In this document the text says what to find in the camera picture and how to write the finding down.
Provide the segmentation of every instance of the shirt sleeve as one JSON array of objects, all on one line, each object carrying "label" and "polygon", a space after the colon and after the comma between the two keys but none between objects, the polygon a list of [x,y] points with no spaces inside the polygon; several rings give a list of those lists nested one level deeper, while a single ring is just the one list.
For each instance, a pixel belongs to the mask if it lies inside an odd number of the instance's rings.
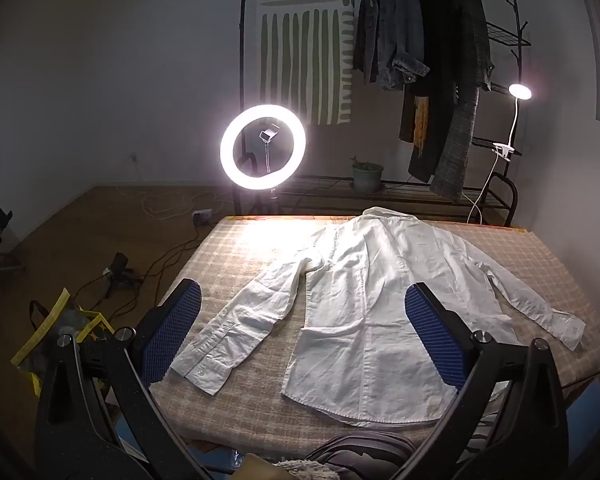
[{"label": "shirt sleeve", "polygon": [[171,368],[215,395],[232,368],[244,361],[291,310],[300,273],[322,263],[316,248],[297,251],[270,264],[251,280],[174,359]]},{"label": "shirt sleeve", "polygon": [[549,334],[562,341],[569,350],[573,351],[578,346],[586,326],[583,320],[568,312],[551,308],[538,293],[493,258],[464,240],[462,242],[471,263],[491,279],[493,286],[513,308],[538,323]]}]

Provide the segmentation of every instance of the plant pot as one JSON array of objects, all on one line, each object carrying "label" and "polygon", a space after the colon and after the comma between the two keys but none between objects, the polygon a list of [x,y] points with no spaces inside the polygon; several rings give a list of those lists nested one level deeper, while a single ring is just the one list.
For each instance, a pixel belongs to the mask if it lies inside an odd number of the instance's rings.
[{"label": "plant pot", "polygon": [[373,164],[372,162],[365,163],[364,170],[356,168],[354,164],[353,170],[353,189],[359,193],[375,193],[382,187],[382,170],[384,168],[380,164]]}]

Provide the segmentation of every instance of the plaid bedsheet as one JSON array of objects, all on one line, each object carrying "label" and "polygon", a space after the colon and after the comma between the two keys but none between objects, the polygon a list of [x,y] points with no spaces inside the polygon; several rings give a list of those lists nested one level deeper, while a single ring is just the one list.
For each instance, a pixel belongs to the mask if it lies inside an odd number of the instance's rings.
[{"label": "plaid bedsheet", "polygon": [[[202,311],[182,348],[238,291],[274,260],[289,241],[296,243],[325,224],[350,217],[245,218],[222,220],[183,267],[183,278],[196,280],[203,291]],[[543,337],[551,345],[562,384],[600,367],[600,319],[563,264],[533,234],[524,230],[451,222],[431,222],[451,231],[489,254],[548,303],[581,318],[587,327],[582,342],[569,351],[558,340],[509,306],[503,312],[515,323],[522,344]],[[300,282],[291,313],[232,373],[214,397],[169,370],[151,387],[174,430],[184,438],[202,439],[269,456],[302,456],[325,441],[355,431],[280,394],[280,387],[298,331],[304,326],[305,286]],[[400,433],[420,443],[432,425]]]}]

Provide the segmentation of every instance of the ring light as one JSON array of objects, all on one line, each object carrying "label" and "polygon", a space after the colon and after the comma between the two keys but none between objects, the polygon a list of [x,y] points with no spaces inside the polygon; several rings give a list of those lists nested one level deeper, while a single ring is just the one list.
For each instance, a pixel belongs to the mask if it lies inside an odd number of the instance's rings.
[{"label": "ring light", "polygon": [[[241,172],[236,166],[234,160],[235,139],[238,138],[238,135],[247,124],[267,117],[273,117],[289,127],[294,138],[294,150],[291,153],[291,158],[280,170],[263,176],[249,176]],[[294,171],[300,166],[300,162],[302,162],[305,147],[306,136],[300,119],[282,106],[258,105],[243,111],[227,127],[220,142],[220,163],[227,176],[238,186],[247,189],[270,189],[293,175]]]}]

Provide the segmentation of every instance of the white shirt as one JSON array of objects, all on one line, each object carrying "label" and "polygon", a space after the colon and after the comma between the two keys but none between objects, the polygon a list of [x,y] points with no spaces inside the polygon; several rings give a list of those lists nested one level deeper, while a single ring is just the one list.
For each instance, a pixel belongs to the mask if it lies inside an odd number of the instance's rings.
[{"label": "white shirt", "polygon": [[282,394],[356,426],[404,426],[442,416],[443,383],[406,317],[408,286],[424,282],[472,330],[516,344],[491,282],[509,303],[573,350],[585,324],[546,301],[482,251],[416,217],[383,208],[316,233],[249,282],[171,368],[214,395],[289,313],[306,272],[306,319]]}]

